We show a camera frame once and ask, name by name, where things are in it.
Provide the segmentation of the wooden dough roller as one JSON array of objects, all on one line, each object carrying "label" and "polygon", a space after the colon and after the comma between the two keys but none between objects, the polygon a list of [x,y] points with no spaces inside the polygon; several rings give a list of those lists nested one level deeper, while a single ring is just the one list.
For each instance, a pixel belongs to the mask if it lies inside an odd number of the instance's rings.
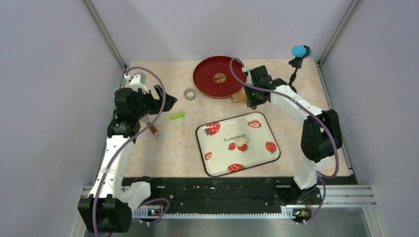
[{"label": "wooden dough roller", "polygon": [[236,93],[231,96],[231,101],[247,103],[247,96],[245,93]]}]

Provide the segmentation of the white dough lump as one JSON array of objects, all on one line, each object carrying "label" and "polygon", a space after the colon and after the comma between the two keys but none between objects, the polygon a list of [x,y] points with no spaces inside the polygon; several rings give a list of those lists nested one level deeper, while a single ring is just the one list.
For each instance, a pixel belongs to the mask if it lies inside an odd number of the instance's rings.
[{"label": "white dough lump", "polygon": [[236,144],[236,146],[237,146],[237,147],[241,147],[241,146],[243,146],[243,145],[246,145],[246,144],[247,144],[247,142],[248,142],[248,138],[246,138],[246,137],[241,137],[241,138],[239,138],[239,139],[237,139],[237,140],[235,141],[235,144]]}]

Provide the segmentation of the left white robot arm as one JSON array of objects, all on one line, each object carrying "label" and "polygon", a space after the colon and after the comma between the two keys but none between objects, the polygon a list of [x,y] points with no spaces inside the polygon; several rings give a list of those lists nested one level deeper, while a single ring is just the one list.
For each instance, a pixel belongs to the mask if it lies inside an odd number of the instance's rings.
[{"label": "left white robot arm", "polygon": [[102,164],[92,189],[78,203],[78,211],[89,232],[96,237],[101,233],[126,233],[132,222],[133,212],[141,202],[153,204],[158,190],[149,183],[140,183],[123,189],[123,172],[137,137],[146,131],[140,120],[148,115],[159,118],[177,102],[166,93],[159,79],[154,86],[158,98],[144,85],[120,88],[114,93],[113,117],[107,127],[106,148]]}]

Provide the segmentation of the strawberry print rectangular tray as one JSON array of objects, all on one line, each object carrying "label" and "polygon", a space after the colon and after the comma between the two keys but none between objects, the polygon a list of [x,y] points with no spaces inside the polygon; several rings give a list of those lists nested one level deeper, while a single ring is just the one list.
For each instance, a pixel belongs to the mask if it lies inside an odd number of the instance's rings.
[{"label": "strawberry print rectangular tray", "polygon": [[197,127],[205,173],[224,176],[277,161],[281,150],[266,116],[252,112]]}]

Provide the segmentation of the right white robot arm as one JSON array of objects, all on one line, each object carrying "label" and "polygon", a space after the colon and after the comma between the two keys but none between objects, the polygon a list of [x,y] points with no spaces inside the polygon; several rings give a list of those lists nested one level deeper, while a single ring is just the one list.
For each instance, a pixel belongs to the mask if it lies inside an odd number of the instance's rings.
[{"label": "right white robot arm", "polygon": [[300,147],[304,155],[293,177],[288,201],[304,203],[314,191],[317,178],[331,157],[338,161],[342,135],[335,110],[322,110],[303,97],[282,79],[272,79],[264,65],[247,70],[242,67],[250,84],[245,85],[247,105],[255,107],[270,102],[279,106],[302,127]]}]

